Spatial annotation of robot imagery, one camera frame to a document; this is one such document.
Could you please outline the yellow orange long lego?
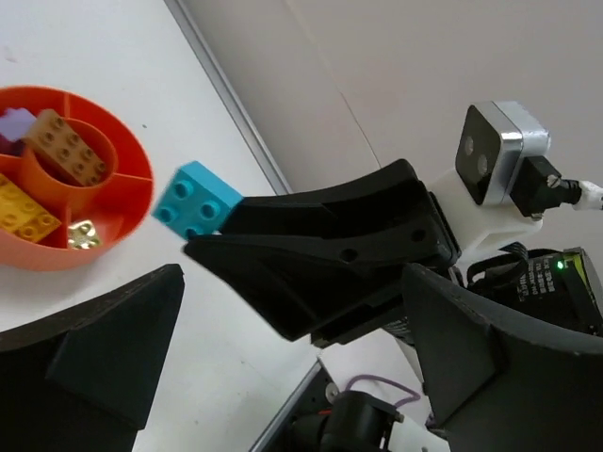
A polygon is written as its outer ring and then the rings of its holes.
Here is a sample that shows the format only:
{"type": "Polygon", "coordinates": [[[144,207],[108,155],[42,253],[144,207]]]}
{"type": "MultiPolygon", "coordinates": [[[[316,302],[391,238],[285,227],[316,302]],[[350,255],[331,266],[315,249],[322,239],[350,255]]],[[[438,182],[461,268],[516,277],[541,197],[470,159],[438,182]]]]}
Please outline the yellow orange long lego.
{"type": "Polygon", "coordinates": [[[61,221],[1,175],[1,229],[30,242],[38,243],[55,231],[61,221]]]}

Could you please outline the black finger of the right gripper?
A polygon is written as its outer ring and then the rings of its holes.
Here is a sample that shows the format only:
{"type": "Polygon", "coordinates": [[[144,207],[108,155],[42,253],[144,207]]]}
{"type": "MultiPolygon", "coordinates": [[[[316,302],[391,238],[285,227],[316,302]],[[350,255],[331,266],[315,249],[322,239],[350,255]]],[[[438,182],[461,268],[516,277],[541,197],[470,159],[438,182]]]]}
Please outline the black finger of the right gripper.
{"type": "Polygon", "coordinates": [[[184,253],[230,285],[282,337],[311,335],[321,348],[401,321],[407,264],[452,264],[452,245],[441,233],[211,235],[188,242],[184,253]]]}
{"type": "Polygon", "coordinates": [[[360,237],[433,218],[454,264],[460,248],[434,195],[409,161],[399,159],[353,181],[313,191],[245,197],[220,227],[222,234],[360,237]]]}

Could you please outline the brown lego brick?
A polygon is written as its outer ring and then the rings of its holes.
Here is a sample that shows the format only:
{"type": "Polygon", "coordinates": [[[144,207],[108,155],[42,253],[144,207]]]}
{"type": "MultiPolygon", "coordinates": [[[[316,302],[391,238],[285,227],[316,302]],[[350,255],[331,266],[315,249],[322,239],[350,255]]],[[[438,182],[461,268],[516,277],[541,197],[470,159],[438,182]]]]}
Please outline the brown lego brick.
{"type": "Polygon", "coordinates": [[[106,163],[54,109],[44,109],[22,141],[68,184],[97,186],[106,176],[106,163]]]}

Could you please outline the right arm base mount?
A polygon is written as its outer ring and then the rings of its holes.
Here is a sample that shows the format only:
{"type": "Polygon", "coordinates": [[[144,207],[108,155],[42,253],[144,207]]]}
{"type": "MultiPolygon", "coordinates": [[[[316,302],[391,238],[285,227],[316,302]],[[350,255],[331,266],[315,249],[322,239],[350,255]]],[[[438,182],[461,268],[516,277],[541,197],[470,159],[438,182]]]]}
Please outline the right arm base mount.
{"type": "Polygon", "coordinates": [[[313,364],[252,451],[448,451],[448,443],[372,395],[341,392],[313,364]]]}

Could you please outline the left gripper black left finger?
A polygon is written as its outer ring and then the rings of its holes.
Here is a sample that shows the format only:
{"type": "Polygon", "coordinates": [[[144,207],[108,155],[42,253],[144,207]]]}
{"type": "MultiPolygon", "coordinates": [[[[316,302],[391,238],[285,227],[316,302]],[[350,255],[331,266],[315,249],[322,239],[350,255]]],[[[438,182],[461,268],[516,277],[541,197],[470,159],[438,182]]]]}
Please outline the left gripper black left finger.
{"type": "Polygon", "coordinates": [[[4,451],[130,451],[184,295],[177,264],[1,334],[4,451]]]}

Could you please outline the teal small lego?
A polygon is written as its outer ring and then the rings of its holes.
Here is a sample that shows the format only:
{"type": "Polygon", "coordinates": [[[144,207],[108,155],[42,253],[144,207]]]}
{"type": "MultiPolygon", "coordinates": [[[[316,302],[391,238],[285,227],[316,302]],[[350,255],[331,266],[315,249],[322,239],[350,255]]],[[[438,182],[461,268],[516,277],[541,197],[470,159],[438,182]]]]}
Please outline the teal small lego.
{"type": "Polygon", "coordinates": [[[153,217],[185,240],[217,232],[243,196],[198,161],[180,167],[153,217]]]}

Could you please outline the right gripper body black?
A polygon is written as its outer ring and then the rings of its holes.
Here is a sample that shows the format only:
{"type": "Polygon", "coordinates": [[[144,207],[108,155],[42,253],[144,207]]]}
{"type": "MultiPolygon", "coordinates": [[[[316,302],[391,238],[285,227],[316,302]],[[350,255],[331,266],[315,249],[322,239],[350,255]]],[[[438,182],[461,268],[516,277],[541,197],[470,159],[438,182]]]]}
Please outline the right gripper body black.
{"type": "Polygon", "coordinates": [[[513,242],[470,265],[465,288],[550,324],[602,335],[602,283],[582,247],[529,250],[513,242]]]}

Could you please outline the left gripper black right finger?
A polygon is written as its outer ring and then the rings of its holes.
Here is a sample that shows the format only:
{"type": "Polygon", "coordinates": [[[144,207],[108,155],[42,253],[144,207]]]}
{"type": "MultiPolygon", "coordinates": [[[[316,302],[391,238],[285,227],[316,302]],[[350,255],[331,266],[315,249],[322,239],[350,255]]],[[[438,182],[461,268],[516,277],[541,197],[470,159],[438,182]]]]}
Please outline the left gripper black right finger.
{"type": "Polygon", "coordinates": [[[424,266],[401,293],[453,451],[599,451],[602,340],[473,294],[424,266]]]}

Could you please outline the light purple lego brick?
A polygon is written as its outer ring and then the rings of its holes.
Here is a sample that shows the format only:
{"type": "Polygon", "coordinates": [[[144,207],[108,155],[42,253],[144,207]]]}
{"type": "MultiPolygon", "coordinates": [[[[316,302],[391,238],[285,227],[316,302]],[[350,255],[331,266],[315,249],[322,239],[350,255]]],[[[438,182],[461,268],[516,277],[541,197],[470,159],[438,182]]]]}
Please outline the light purple lego brick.
{"type": "Polygon", "coordinates": [[[26,108],[6,108],[1,114],[0,133],[6,140],[14,142],[21,139],[36,121],[26,108]]]}

